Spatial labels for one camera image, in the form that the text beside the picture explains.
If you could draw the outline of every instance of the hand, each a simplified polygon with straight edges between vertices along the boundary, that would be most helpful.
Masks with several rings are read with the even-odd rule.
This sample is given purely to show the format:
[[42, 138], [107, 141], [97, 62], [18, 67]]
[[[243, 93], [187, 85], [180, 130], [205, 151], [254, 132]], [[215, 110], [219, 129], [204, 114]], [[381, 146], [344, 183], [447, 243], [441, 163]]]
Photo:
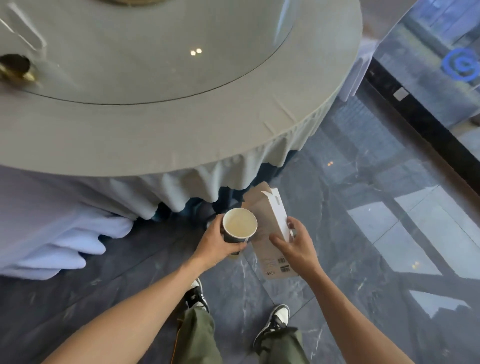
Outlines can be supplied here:
[[197, 250], [191, 257], [191, 260], [200, 264], [202, 272], [216, 266], [232, 253], [240, 252], [247, 247], [247, 243], [226, 243], [220, 233], [222, 226], [222, 215], [217, 215], [212, 224], [203, 235]]
[[323, 273], [322, 267], [318, 262], [317, 252], [313, 245], [312, 238], [308, 234], [307, 228], [296, 218], [287, 219], [288, 227], [297, 231], [297, 236], [292, 243], [286, 243], [278, 235], [271, 234], [270, 241], [280, 250], [292, 269], [300, 277], [308, 281], [312, 273]]

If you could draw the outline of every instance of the blue logo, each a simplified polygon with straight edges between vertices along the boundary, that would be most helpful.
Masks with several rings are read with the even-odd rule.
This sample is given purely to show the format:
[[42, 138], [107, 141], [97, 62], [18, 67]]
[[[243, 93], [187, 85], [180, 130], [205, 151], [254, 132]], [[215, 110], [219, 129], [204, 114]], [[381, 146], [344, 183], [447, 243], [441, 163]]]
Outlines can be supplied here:
[[444, 72], [455, 81], [470, 82], [480, 75], [477, 54], [468, 48], [457, 48], [442, 61]]

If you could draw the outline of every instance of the tabletop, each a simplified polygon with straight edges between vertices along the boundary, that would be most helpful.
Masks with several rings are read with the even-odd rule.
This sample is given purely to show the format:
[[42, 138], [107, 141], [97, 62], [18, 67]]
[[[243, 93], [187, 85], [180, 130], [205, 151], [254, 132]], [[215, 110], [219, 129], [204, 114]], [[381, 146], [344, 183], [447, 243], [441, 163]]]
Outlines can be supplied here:
[[[0, 164], [52, 174], [164, 173], [268, 144], [338, 91], [362, 33], [358, 0], [37, 3], [17, 2], [47, 49], [29, 44], [38, 84], [0, 86]], [[1, 23], [0, 55], [20, 53]]]

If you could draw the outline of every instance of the person's left hand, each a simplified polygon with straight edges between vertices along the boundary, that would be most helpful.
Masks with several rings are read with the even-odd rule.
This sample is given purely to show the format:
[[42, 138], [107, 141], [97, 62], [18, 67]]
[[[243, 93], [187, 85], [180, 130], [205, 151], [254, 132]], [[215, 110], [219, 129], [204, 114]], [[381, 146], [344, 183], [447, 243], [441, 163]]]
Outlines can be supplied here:
[[223, 240], [220, 228], [222, 226], [222, 215], [217, 215], [212, 224], [203, 235], [197, 250], [191, 257], [193, 261], [201, 264], [203, 271], [216, 266], [232, 253], [240, 252], [247, 247], [247, 243], [226, 243]]

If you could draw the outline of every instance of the sneaker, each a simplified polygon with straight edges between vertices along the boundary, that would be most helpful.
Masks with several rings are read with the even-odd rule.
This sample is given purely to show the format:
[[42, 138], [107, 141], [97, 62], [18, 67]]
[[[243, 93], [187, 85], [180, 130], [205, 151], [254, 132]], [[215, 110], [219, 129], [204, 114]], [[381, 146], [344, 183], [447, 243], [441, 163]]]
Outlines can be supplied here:
[[200, 307], [206, 312], [210, 312], [207, 301], [204, 297], [204, 291], [202, 288], [202, 282], [200, 282], [200, 278], [197, 278], [192, 283], [190, 289], [183, 296], [183, 299], [185, 300], [188, 308]]
[[288, 306], [286, 304], [280, 304], [275, 307], [268, 318], [267, 324], [255, 338], [253, 347], [256, 347], [258, 338], [263, 334], [286, 328], [288, 326], [288, 320], [290, 320], [290, 309]]

